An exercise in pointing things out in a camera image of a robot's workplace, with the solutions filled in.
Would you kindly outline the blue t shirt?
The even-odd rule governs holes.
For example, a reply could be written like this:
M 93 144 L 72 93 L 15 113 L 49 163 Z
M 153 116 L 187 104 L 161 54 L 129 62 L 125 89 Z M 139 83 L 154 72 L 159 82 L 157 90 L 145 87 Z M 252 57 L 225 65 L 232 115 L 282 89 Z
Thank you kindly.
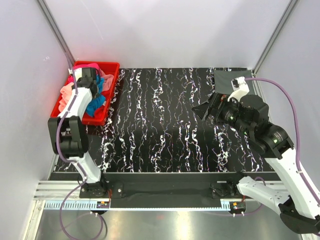
M 96 77 L 97 77 L 96 83 L 98 87 L 98 94 L 95 98 L 91 100 L 91 102 L 88 104 L 85 111 L 90 117 L 93 117 L 93 118 L 96 110 L 99 109 L 103 105 L 103 103 L 106 101 L 106 97 L 102 95 L 103 84 L 105 80 L 102 77 L 100 77 L 98 74 L 96 75 Z

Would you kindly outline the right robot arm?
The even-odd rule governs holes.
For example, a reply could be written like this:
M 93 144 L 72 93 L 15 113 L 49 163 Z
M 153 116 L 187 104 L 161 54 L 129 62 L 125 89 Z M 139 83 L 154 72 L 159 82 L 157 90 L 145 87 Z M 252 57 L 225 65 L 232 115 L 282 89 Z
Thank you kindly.
M 247 137 L 256 151 L 276 172 L 288 193 L 280 193 L 252 177 L 238 173 L 227 185 L 228 195 L 250 197 L 279 215 L 297 234 L 320 233 L 320 208 L 302 179 L 303 168 L 296 163 L 298 150 L 287 132 L 269 121 L 269 106 L 261 97 L 249 94 L 236 99 L 213 93 L 192 111 L 203 121 L 227 124 Z

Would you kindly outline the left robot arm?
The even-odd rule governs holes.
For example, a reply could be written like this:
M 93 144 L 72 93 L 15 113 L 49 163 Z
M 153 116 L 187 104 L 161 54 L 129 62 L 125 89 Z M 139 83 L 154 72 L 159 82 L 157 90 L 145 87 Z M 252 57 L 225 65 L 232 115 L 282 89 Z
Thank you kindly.
M 47 124 L 53 152 L 72 164 L 82 177 L 81 187 L 97 198 L 108 193 L 102 171 L 89 154 L 89 139 L 82 123 L 89 103 L 98 96 L 99 71 L 95 67 L 71 69 L 73 85 L 66 107 Z

